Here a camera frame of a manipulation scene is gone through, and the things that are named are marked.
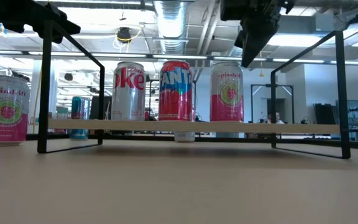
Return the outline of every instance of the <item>person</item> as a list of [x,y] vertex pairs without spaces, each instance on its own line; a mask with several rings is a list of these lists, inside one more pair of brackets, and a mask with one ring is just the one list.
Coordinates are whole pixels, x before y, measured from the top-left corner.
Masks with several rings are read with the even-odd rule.
[[[267,116],[267,124],[271,124],[272,123],[272,114],[269,113]],[[284,122],[282,120],[280,120],[280,113],[276,112],[276,124],[284,124]]]

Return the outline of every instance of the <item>aluminum can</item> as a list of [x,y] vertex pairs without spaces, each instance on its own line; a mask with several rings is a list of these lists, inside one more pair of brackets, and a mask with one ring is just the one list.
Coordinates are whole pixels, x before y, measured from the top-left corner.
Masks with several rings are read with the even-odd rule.
[[160,72],[158,120],[191,121],[193,76],[190,66],[182,61],[168,61]]
[[144,121],[145,76],[143,65],[120,62],[114,71],[111,119]]
[[0,145],[25,141],[30,88],[21,78],[0,75]]
[[[71,102],[71,118],[72,119],[89,119],[91,100],[86,97],[74,96]],[[87,129],[72,129],[70,131],[70,139],[87,140]]]
[[210,107],[211,121],[244,122],[242,69],[237,62],[214,65]]

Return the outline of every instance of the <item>wooden shelf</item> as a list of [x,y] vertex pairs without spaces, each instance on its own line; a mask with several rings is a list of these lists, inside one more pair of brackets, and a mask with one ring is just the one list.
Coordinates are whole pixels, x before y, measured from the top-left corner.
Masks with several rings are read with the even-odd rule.
[[120,131],[339,134],[338,125],[322,124],[244,124],[227,122],[50,119],[48,127],[57,129],[103,129]]

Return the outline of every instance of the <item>teal can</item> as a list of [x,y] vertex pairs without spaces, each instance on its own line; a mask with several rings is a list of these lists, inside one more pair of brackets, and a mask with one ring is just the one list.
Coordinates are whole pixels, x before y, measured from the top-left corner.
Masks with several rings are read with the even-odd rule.
[[[71,118],[72,119],[89,119],[90,118],[91,100],[86,97],[74,96],[71,102]],[[72,129],[70,139],[87,140],[87,129]]]

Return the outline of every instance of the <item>table surface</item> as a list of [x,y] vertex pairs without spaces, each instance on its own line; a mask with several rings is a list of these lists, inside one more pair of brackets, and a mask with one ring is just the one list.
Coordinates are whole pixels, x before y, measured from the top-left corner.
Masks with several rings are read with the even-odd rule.
[[268,144],[105,141],[53,154],[36,145],[0,147],[0,223],[358,223],[358,149],[341,160]]

